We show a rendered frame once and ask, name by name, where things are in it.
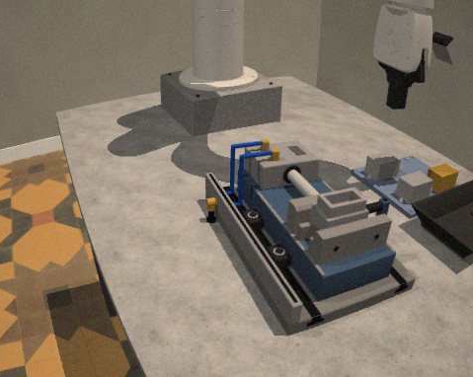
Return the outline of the orange-yellow block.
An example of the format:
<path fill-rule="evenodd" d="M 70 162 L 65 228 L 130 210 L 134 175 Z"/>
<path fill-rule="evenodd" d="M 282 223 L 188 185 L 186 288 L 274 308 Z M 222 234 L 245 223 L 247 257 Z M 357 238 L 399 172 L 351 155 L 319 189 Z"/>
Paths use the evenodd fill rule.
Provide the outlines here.
<path fill-rule="evenodd" d="M 428 170 L 428 177 L 433 179 L 433 191 L 436 193 L 455 187 L 458 171 L 447 164 L 438 165 Z"/>

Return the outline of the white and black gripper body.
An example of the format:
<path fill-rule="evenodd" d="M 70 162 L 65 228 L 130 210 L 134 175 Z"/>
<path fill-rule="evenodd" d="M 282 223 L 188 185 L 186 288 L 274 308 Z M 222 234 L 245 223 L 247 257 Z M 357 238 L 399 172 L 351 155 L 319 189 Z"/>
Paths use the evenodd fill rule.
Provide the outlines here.
<path fill-rule="evenodd" d="M 429 11 L 389 3 L 381 6 L 373 45 L 373 56 L 377 61 L 411 73 L 417 70 L 424 49 L 425 73 L 428 73 L 432 47 L 433 20 Z"/>

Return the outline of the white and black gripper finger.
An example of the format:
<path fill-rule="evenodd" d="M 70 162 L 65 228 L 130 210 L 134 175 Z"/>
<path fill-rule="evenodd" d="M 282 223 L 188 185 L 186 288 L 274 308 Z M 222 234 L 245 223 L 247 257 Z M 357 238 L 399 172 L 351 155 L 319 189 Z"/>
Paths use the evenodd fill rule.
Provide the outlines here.
<path fill-rule="evenodd" d="M 392 88 L 393 86 L 396 86 L 396 79 L 398 75 L 398 70 L 395 68 L 392 68 L 390 66 L 387 66 L 381 62 L 378 61 L 378 64 L 385 69 L 385 72 L 387 74 L 387 82 L 390 83 L 388 87 L 388 95 L 387 95 L 387 102 L 386 106 L 390 107 L 390 102 L 391 102 L 391 95 L 392 95 Z"/>
<path fill-rule="evenodd" d="M 392 88 L 390 108 L 393 110 L 404 109 L 406 106 L 408 88 L 411 88 L 413 83 L 424 83 L 424 82 L 425 82 L 425 55 L 424 55 L 424 50 L 423 50 L 422 59 L 417 68 L 417 71 L 413 71 L 411 73 L 404 73 L 402 71 L 398 71 L 396 86 L 393 86 Z"/>

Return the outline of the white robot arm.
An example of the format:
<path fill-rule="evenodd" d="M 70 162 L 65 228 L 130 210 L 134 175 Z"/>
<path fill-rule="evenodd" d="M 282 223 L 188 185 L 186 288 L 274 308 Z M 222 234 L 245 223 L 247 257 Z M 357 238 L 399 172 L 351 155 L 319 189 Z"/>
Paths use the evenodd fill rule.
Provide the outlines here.
<path fill-rule="evenodd" d="M 389 0 L 389 4 L 427 11 L 434 0 Z M 436 59 L 454 64 L 459 53 L 453 37 L 434 32 Z M 202 91 L 249 87 L 258 73 L 244 66 L 244 0 L 193 0 L 193 63 L 179 75 L 182 85 Z M 194 74 L 193 74 L 194 72 Z"/>

